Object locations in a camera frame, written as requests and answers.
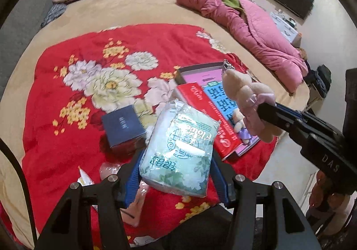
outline small teddy bear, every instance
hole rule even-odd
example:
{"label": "small teddy bear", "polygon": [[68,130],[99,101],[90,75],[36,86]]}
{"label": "small teddy bear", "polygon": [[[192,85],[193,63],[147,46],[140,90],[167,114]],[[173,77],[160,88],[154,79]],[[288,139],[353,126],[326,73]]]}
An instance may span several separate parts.
{"label": "small teddy bear", "polygon": [[239,138],[244,144],[248,144],[252,136],[247,132],[246,126],[244,124],[244,115],[239,111],[239,108],[235,108],[233,111],[233,123],[234,132],[238,133]]}
{"label": "small teddy bear", "polygon": [[266,143],[273,141],[274,136],[281,135],[283,131],[280,128],[261,120],[256,112],[258,105],[263,102],[275,104],[274,92],[267,85],[252,82],[248,74],[234,69],[224,72],[222,84],[227,97],[237,102],[244,115],[243,123],[251,135],[257,135]]}

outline navy blue box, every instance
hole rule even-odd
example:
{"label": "navy blue box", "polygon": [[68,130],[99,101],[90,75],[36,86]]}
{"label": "navy blue box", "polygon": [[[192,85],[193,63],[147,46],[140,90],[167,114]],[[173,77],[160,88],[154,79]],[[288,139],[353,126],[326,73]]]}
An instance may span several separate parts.
{"label": "navy blue box", "polygon": [[102,116],[109,146],[115,153],[133,154],[145,146],[145,129],[132,105]]}

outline brown plush toy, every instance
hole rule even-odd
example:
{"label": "brown plush toy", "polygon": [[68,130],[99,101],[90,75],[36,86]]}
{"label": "brown plush toy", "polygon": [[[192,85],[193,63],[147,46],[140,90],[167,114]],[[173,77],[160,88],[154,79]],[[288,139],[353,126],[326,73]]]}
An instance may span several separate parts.
{"label": "brown plush toy", "polygon": [[274,136],[281,135],[283,131],[280,128],[261,120],[256,112],[258,105],[263,102],[275,104],[272,89],[262,83],[252,82],[248,74],[234,69],[224,72],[222,84],[227,97],[237,102],[245,116],[243,121],[251,135],[257,135],[266,143],[273,141]]}

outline metal screw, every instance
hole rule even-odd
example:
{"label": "metal screw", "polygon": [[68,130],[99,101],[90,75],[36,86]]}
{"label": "metal screw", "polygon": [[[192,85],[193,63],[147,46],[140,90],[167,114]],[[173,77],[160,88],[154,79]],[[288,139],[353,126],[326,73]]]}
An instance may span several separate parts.
{"label": "metal screw", "polygon": [[244,175],[236,175],[236,180],[237,181],[245,181],[245,176]]}
{"label": "metal screw", "polygon": [[274,182],[274,187],[276,187],[278,190],[280,190],[284,187],[284,185],[282,182],[276,181],[276,182]]}
{"label": "metal screw", "polygon": [[110,175],[110,176],[108,177],[108,181],[111,181],[111,182],[116,181],[117,179],[118,179],[118,176],[117,176],[117,175]]}
{"label": "metal screw", "polygon": [[71,189],[75,190],[75,189],[77,189],[79,187],[79,183],[78,182],[72,182],[69,187]]}

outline beige bed sheet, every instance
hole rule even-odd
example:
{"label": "beige bed sheet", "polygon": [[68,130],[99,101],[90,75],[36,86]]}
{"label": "beige bed sheet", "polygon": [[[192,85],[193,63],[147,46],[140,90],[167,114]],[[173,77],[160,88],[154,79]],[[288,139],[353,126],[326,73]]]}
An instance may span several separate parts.
{"label": "beige bed sheet", "polygon": [[[33,38],[13,71],[0,103],[0,136],[20,162],[25,153],[22,136],[26,101],[40,55],[47,47],[69,38],[113,26],[180,23],[203,27],[213,38],[221,41],[229,51],[236,53],[262,83],[274,90],[277,102],[295,110],[305,108],[309,98],[309,90],[305,83],[290,96],[272,73],[235,41],[225,29],[210,19],[177,6],[175,1],[82,0],[69,5],[59,19],[47,25]],[[21,185],[3,154],[0,154],[0,200],[10,217],[17,238],[26,246],[33,248]]]}

